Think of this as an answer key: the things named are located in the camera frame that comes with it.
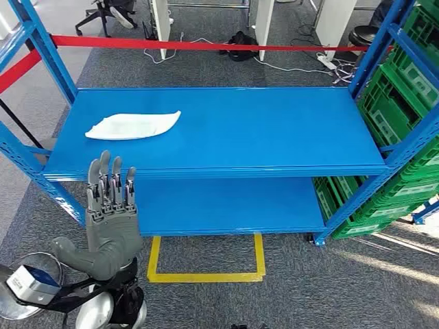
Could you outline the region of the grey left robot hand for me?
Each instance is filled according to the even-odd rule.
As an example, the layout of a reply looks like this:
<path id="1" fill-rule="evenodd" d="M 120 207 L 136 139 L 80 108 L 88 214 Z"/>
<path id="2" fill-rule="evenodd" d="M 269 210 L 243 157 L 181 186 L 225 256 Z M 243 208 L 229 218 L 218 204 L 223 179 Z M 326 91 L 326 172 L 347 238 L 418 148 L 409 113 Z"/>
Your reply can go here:
<path id="1" fill-rule="evenodd" d="M 88 249 L 79 249 L 63 236 L 51 241 L 62 263 L 96 280 L 109 280 L 131 264 L 142 246 L 135 203 L 135 167 L 123 180 L 122 161 L 108 150 L 93 160 L 88 172 L 85 227 Z"/>

